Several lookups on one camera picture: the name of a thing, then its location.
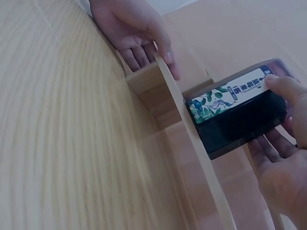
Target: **light wood panel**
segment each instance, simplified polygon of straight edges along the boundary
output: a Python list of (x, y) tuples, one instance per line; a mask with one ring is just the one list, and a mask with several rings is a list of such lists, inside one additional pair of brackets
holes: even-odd
[(160, 67), (161, 73), (163, 74), (167, 86), (170, 90), (170, 93), (174, 99), (176, 107), (179, 111), (181, 119), (187, 129), (189, 138), (192, 142), (192, 145), (197, 153), (199, 158), (201, 167), (204, 171), (206, 180), (209, 185), (209, 189), (213, 196), (217, 211), (219, 213), (222, 225), (225, 229), (228, 230), (236, 230), (236, 224), (234, 222), (231, 210), (229, 208), (229, 204), (225, 197), (225, 194), (221, 188), (221, 185), (218, 181), (218, 178), (215, 175), (212, 163), (208, 157), (206, 149), (204, 148), (203, 143), (201, 142), (199, 135), (193, 125), (193, 122), (188, 114), (188, 111), (184, 104), (184, 99), (182, 93), (180, 92), (179, 88), (177, 87), (172, 75), (161, 57), (156, 58), (157, 63)]
[(0, 6), (0, 229), (187, 229), (163, 138), (92, 20), (71, 0)]

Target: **wooden frame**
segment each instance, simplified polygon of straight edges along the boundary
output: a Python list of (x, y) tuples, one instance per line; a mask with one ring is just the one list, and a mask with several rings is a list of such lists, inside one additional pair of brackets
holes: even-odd
[[(200, 85), (181, 93), (166, 63), (161, 57), (156, 57), (155, 63), (127, 76), (126, 81), (153, 114), (161, 129), (165, 129), (172, 124), (183, 121), (199, 158), (202, 170), (204, 171), (222, 225), (226, 230), (236, 230), (236, 224), (228, 201), (214, 172), (212, 162), (189, 116), (184, 100), (184, 98), (189, 97), (189, 94), (201, 87), (212, 84), (213, 81), (206, 80)], [(246, 146), (244, 150), (253, 167)], [(275, 213), (271, 209), (270, 214), (276, 230), (292, 229), (286, 218)]]

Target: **wooden surface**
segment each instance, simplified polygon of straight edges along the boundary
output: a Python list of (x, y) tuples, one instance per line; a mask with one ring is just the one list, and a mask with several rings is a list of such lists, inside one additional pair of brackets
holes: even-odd
[(0, 2), (1, 230), (187, 229), (162, 143), (74, 2)]
[(179, 122), (180, 115), (156, 62), (129, 74), (126, 81), (154, 116), (161, 130)]
[(183, 99), (182, 93), (180, 92), (179, 87), (175, 83), (172, 75), (161, 57), (157, 58), (157, 63), (161, 69), (161, 73), (163, 74), (167, 86), (172, 94), (176, 107), (181, 116), (182, 122), (187, 129), (189, 138), (192, 142), (192, 145), (197, 153), (199, 162), (201, 164), (202, 170), (205, 174), (205, 178), (208, 182), (210, 192), (214, 199), (216, 209), (218, 211), (219, 217), (221, 219), (222, 225), (224, 229), (227, 230), (237, 230), (235, 221), (233, 219), (228, 201), (225, 197), (224, 191), (218, 181), (218, 178), (214, 172), (212, 162), (209, 159), (209, 156), (206, 152), (206, 149), (194, 127), (194, 124), (188, 114), (188, 111), (185, 106), (185, 101)]

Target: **curved wooden strip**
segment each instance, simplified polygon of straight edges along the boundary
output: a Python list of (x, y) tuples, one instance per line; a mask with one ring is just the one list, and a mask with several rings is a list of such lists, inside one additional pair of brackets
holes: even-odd
[(236, 224), (233, 219), (228, 201), (225, 197), (225, 194), (222, 190), (220, 183), (215, 175), (213, 166), (208, 157), (206, 149), (202, 141), (199, 138), (199, 135), (194, 127), (194, 124), (189, 116), (188, 111), (185, 107), (185, 102), (182, 97), (182, 94), (177, 87), (166, 63), (163, 61), (161, 57), (156, 57), (157, 63), (160, 67), (160, 70), (165, 78), (165, 81), (168, 85), (168, 88), (173, 96), (174, 102), (177, 106), (181, 119), (188, 131), (191, 142), (194, 146), (194, 149), (199, 157), (202, 169), (205, 173), (208, 185), (210, 187), (210, 191), (212, 193), (213, 199), (216, 204), (216, 208), (220, 215), (222, 224), (226, 230), (236, 230)]

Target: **finger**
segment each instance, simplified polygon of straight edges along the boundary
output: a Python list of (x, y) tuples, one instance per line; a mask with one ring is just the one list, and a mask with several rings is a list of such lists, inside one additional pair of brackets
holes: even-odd
[(133, 72), (141, 68), (131, 49), (119, 50), (119, 53)]
[(292, 129), (292, 118), (288, 118), (286, 119), (283, 123), (282, 123), (282, 127), (286, 130), (286, 132), (292, 136), (293, 138), (294, 137), (294, 133), (293, 133), (293, 129)]
[(281, 156), (278, 154), (278, 152), (275, 149), (273, 149), (273, 147), (269, 144), (269, 142), (266, 140), (264, 136), (258, 137), (257, 140), (264, 154), (269, 158), (269, 160), (272, 163), (280, 162), (283, 160)]
[(165, 29), (161, 17), (153, 17), (148, 24), (148, 32), (152, 35), (153, 40), (156, 42), (159, 54), (164, 59), (166, 64), (174, 62), (171, 39)]
[(133, 55), (134, 55), (135, 59), (137, 60), (139, 66), (141, 68), (149, 65), (150, 62), (148, 60), (148, 57), (147, 57), (143, 47), (138, 46), (136, 48), (132, 48), (131, 50), (132, 50)]
[(273, 145), (279, 155), (283, 158), (291, 157), (297, 152), (297, 148), (281, 135), (276, 129), (265, 134), (268, 141)]
[(266, 76), (265, 83), (270, 90), (287, 100), (292, 107), (295, 107), (299, 100), (307, 100), (307, 88), (291, 77), (279, 78), (270, 74)]
[(248, 149), (258, 175), (261, 176), (263, 172), (269, 167), (269, 165), (271, 165), (271, 162), (264, 154), (257, 139), (248, 143)]
[(173, 78), (176, 81), (180, 80), (180, 73), (179, 73), (176, 62), (174, 61), (174, 62), (168, 64), (167, 66), (168, 66), (169, 70), (171, 71)]
[(157, 49), (155, 48), (154, 44), (151, 42), (147, 45), (144, 45), (143, 48), (148, 57), (149, 62), (153, 63), (155, 61), (154, 53), (157, 52)]

